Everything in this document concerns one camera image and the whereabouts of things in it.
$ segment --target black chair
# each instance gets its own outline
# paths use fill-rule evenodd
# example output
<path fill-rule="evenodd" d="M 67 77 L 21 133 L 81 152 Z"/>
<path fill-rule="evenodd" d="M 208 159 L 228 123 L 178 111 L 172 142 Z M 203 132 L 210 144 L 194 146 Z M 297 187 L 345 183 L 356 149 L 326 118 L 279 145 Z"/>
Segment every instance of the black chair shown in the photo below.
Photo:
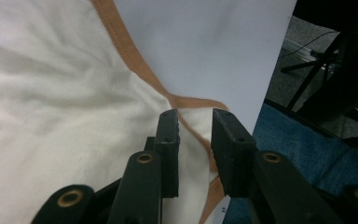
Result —
<path fill-rule="evenodd" d="M 354 115 L 358 112 L 358 1 L 298 0 L 294 15 L 316 25 L 338 30 L 340 34 L 324 52 L 321 60 L 312 67 L 287 108 L 293 109 L 319 69 L 339 49 L 340 66 L 297 114 L 316 125 L 322 125 L 349 112 L 351 118 L 358 119 Z"/>

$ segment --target blue denim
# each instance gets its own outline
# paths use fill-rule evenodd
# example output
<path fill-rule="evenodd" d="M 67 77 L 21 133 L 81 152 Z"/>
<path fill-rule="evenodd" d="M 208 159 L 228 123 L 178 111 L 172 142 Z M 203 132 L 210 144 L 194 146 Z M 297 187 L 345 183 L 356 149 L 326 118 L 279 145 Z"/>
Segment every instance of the blue denim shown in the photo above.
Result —
<path fill-rule="evenodd" d="M 259 150 L 282 153 L 316 188 L 338 195 L 345 185 L 358 184 L 357 148 L 316 133 L 270 105 L 263 104 L 253 137 Z M 252 223 L 247 206 L 246 199 L 231 199 L 223 223 Z"/>

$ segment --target jeans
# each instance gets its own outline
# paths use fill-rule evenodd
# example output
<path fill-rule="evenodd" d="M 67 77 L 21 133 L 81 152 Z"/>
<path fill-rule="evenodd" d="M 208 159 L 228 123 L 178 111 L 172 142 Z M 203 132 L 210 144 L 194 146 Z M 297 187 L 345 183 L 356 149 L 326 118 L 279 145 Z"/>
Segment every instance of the jeans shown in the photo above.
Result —
<path fill-rule="evenodd" d="M 270 105 L 263 104 L 253 137 L 259 150 L 282 153 L 316 188 L 338 195 L 345 185 L 358 184 L 357 148 L 325 137 Z M 247 210 L 247 199 L 232 198 L 223 223 L 252 223 Z"/>

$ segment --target white cloth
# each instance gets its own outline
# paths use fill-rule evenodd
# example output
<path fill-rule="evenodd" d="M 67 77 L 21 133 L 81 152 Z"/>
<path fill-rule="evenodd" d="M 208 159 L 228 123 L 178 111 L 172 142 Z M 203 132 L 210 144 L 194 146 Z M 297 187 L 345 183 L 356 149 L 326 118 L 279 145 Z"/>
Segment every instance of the white cloth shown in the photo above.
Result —
<path fill-rule="evenodd" d="M 31 222 L 67 185 L 120 178 L 170 108 L 123 63 L 90 1 L 0 0 L 0 223 Z M 180 135 L 180 197 L 164 201 L 163 220 L 198 223 L 208 156 Z"/>

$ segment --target tan fabric trim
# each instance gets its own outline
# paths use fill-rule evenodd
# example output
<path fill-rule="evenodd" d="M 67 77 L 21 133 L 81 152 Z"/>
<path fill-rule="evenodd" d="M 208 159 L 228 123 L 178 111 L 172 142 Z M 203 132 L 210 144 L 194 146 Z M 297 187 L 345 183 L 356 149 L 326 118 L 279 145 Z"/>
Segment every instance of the tan fabric trim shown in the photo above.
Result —
<path fill-rule="evenodd" d="M 120 18 L 117 8 L 113 0 L 91 0 L 95 6 L 107 33 L 112 39 L 117 52 L 124 61 L 124 63 L 143 81 L 152 86 L 157 92 L 167 98 L 172 108 L 197 108 L 197 107 L 218 107 L 227 110 L 227 107 L 217 101 L 204 100 L 199 98 L 181 97 L 171 95 L 159 82 L 153 71 L 143 59 L 141 53 L 133 43 L 130 34 L 128 33 L 123 20 Z M 216 164 L 211 152 L 211 144 L 208 140 L 203 139 L 199 133 L 190 127 L 190 125 L 179 114 L 179 120 L 184 126 L 201 142 L 207 150 L 210 157 L 211 169 L 216 171 Z M 205 222 L 206 218 L 212 213 L 213 209 L 221 201 L 221 192 L 223 186 L 220 179 L 215 179 L 210 183 L 208 191 L 208 198 L 202 212 L 200 223 Z"/>
<path fill-rule="evenodd" d="M 173 95 L 172 97 L 176 102 L 178 108 L 200 108 L 200 107 L 213 107 L 213 108 L 220 108 L 224 110 L 228 110 L 227 106 L 221 102 L 215 100 L 208 100 L 208 99 L 200 99 L 200 98 L 193 98 L 193 97 L 185 97 L 185 96 L 178 96 Z"/>
<path fill-rule="evenodd" d="M 100 15 L 101 21 L 124 63 L 132 72 L 138 75 L 138 77 L 165 96 L 173 108 L 176 108 L 176 104 L 171 95 L 161 85 L 144 58 L 142 58 L 141 53 L 135 47 L 123 20 L 118 14 L 113 0 L 92 0 L 92 3 Z"/>
<path fill-rule="evenodd" d="M 217 176 L 209 185 L 208 197 L 204 210 L 201 215 L 200 223 L 205 223 L 208 216 L 212 213 L 215 207 L 223 200 L 225 192 L 223 190 L 220 177 Z"/>

